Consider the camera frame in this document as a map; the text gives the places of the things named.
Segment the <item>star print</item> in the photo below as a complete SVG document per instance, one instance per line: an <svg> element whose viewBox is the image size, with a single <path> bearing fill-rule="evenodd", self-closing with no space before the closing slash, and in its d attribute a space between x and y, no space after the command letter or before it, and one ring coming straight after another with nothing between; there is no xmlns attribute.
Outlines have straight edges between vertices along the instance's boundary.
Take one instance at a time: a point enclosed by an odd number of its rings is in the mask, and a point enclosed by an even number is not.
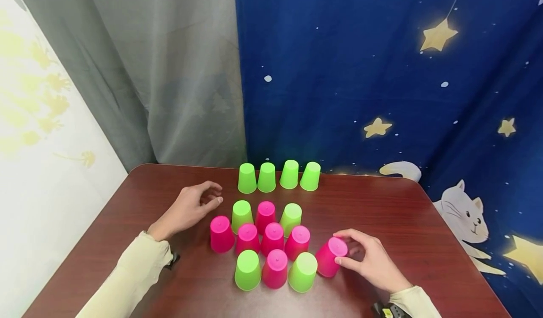
<svg viewBox="0 0 543 318"><path fill-rule="evenodd" d="M517 129L513 126L515 118L510 120L502 120L502 124L498 129L498 133L503 133L506 137L509 137L511 133L517 132Z"/></svg>
<svg viewBox="0 0 543 318"><path fill-rule="evenodd" d="M366 131L366 138L376 134L384 136L390 126L392 126L392 124L385 124L381 118L375 118L372 125L365 126L364 128L364 131Z"/></svg>
<svg viewBox="0 0 543 318"><path fill-rule="evenodd" d="M543 285L543 246L536 245L528 240L512 236L516 248L503 256L521 262L528 268L534 277Z"/></svg>
<svg viewBox="0 0 543 318"><path fill-rule="evenodd" d="M444 19L435 28L429 28L424 30L424 36L426 37L420 50L428 48L435 48L439 51L443 50L444 43L447 40L455 36L458 31L449 28L449 21Z"/></svg>

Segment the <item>brown table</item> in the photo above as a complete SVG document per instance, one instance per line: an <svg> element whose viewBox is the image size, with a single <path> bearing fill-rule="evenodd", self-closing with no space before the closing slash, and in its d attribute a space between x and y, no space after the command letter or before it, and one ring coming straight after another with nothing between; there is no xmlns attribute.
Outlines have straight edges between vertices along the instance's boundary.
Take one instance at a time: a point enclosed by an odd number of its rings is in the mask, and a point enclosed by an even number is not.
<svg viewBox="0 0 543 318"><path fill-rule="evenodd" d="M237 289L233 251L215 254L208 240L211 218L230 216L239 199L248 200L253 209L260 201L271 200L278 216L287 203L300 204L313 253L343 228L379 237L401 271L426 290L444 318L510 317L422 188L411 180L322 175L315 192L278 187L268 194L244 195L237 190L235 169L153 164L130 172L25 317L74 317L122 251L164 213L182 187L207 179L223 186L224 203L172 239L181 260L172 271L162 271L133 317L372 317L374 290L346 269L333 279L317 276L306 294L297 294L288 285L279 290L260 285L249 293Z"/></svg>

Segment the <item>sleeve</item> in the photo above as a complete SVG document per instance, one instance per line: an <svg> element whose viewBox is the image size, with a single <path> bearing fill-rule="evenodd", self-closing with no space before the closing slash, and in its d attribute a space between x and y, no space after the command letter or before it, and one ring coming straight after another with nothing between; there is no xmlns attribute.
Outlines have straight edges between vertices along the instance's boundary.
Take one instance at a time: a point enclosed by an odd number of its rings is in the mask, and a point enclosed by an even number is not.
<svg viewBox="0 0 543 318"><path fill-rule="evenodd" d="M168 242L157 242L141 232L76 318L129 317L172 257Z"/></svg>
<svg viewBox="0 0 543 318"><path fill-rule="evenodd" d="M413 318L441 318L428 294L419 286L391 294L390 302Z"/></svg>

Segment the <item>cat illustration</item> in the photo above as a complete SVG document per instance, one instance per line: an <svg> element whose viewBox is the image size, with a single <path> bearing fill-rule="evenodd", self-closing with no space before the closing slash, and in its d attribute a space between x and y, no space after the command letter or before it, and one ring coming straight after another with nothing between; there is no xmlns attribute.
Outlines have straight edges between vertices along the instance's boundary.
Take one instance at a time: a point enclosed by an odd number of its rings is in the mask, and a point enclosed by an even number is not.
<svg viewBox="0 0 543 318"><path fill-rule="evenodd" d="M418 167L407 161L387 164L379 172L385 175L400 174L414 181L419 181L422 176ZM485 242L488 239L488 227L483 218L483 201L479 197L471 199L464 190L464 180L460 180L457 185L446 189L442 194L442 199L433 204L479 271L505 275L506 272L501 269L490 267L479 261L479 259L489 260L492 257L468 244Z"/></svg>

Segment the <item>curtain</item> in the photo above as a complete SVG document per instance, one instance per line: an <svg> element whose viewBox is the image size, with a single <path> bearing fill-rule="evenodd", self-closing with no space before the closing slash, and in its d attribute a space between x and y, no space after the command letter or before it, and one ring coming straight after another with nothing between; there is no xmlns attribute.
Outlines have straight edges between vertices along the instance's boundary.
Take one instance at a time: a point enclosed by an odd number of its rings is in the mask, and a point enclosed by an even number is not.
<svg viewBox="0 0 543 318"><path fill-rule="evenodd" d="M0 312L21 317L126 171L22 0L0 0Z"/></svg>
<svg viewBox="0 0 543 318"><path fill-rule="evenodd" d="M24 0L127 170L245 158L235 0Z"/></svg>
<svg viewBox="0 0 543 318"><path fill-rule="evenodd" d="M543 0L236 0L247 156L404 176L543 311Z"/></svg>

